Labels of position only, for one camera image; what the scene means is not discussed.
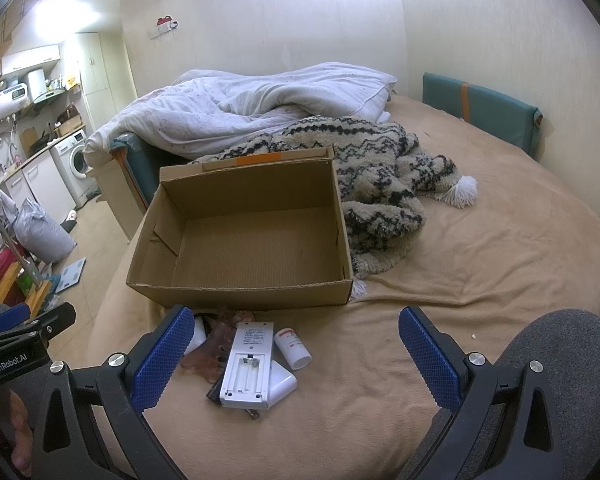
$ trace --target wall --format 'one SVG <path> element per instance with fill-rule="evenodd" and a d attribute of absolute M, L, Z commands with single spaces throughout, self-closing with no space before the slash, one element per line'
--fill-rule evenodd
<path fill-rule="evenodd" d="M 43 130 L 48 131 L 49 126 L 48 123 L 52 123 L 55 120 L 55 115 L 51 112 L 49 108 L 43 108 L 42 111 L 38 114 L 37 117 L 25 117 L 17 121 L 17 133 L 21 133 L 27 128 L 35 128 L 36 133 L 38 134 L 38 138 L 42 136 Z M 6 121 L 0 121 L 0 136 L 1 140 L 9 140 L 9 133 L 11 131 L 11 125 L 7 124 Z M 16 135 L 14 138 L 14 145 L 16 146 L 16 152 L 20 155 L 20 158 L 24 161 L 27 158 L 24 150 L 22 149 L 22 144 L 20 143 L 20 136 Z M 0 161 L 1 163 L 7 167 L 7 158 L 10 156 L 9 154 L 9 146 L 7 142 L 0 143 Z"/>
<path fill-rule="evenodd" d="M 50 78 L 55 79 L 62 77 L 67 79 L 72 75 L 77 75 L 77 81 L 80 81 L 80 70 L 78 68 L 79 56 L 76 53 L 77 43 L 74 38 L 68 38 L 67 40 L 60 43 L 60 61 L 51 71 Z M 82 92 L 78 91 L 78 88 L 71 88 L 64 94 L 61 94 L 56 101 L 51 105 L 51 110 L 54 115 L 54 119 L 58 117 L 69 105 L 75 105 L 82 122 L 84 123 L 84 129 L 87 136 L 93 133 L 93 127 L 89 114 L 87 113 L 87 107 L 82 97 Z"/>
<path fill-rule="evenodd" d="M 126 56 L 122 32 L 101 32 L 100 47 L 113 104 L 116 111 L 119 112 L 131 101 L 138 98 Z"/>
<path fill-rule="evenodd" d="M 600 27 L 581 0 L 402 0 L 409 95 L 451 76 L 538 106 L 539 162 L 600 215 Z"/>
<path fill-rule="evenodd" d="M 337 60 L 394 74 L 406 92 L 401 0 L 120 0 L 138 95 L 191 68 L 284 72 Z M 169 14 L 176 31 L 151 40 Z"/>

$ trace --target blue gripper pad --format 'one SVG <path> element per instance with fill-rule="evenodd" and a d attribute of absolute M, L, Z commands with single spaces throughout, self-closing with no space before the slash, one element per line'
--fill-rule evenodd
<path fill-rule="evenodd" d="M 0 314 L 0 332 L 6 332 L 12 328 L 16 328 L 20 323 L 24 323 L 31 312 L 26 303 L 19 303 L 12 306 L 9 310 Z"/>
<path fill-rule="evenodd" d="M 180 310 L 133 376 L 131 405 L 142 413 L 154 407 L 193 337 L 193 312 Z"/>
<path fill-rule="evenodd" d="M 436 404 L 456 412 L 462 405 L 460 377 L 409 307 L 400 313 L 398 333 Z"/>

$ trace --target knitted blanket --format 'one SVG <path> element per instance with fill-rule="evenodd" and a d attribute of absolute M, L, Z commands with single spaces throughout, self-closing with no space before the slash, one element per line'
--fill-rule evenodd
<path fill-rule="evenodd" d="M 354 275 L 391 269 L 410 250 L 426 213 L 417 195 L 462 208 L 477 196 L 475 179 L 446 156 L 431 156 L 397 123 L 314 116 L 282 134 L 263 134 L 200 161 L 333 145 Z"/>

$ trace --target brown leather strap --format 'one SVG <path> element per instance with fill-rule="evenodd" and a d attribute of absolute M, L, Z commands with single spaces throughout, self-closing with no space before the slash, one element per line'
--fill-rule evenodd
<path fill-rule="evenodd" d="M 470 123 L 469 116 L 469 83 L 462 83 L 460 87 L 460 96 L 462 97 L 462 118 L 465 123 Z"/>

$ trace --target orange tape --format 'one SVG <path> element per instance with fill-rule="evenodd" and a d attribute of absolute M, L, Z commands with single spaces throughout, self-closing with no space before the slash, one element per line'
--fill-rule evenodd
<path fill-rule="evenodd" d="M 460 97 L 462 98 L 462 118 L 465 123 L 470 123 L 469 116 L 469 83 L 462 83 L 460 87 Z"/>
<path fill-rule="evenodd" d="M 236 166 L 248 164 L 262 164 L 263 162 L 275 162 L 282 160 L 282 152 L 262 153 L 261 155 L 239 156 L 235 159 Z"/>

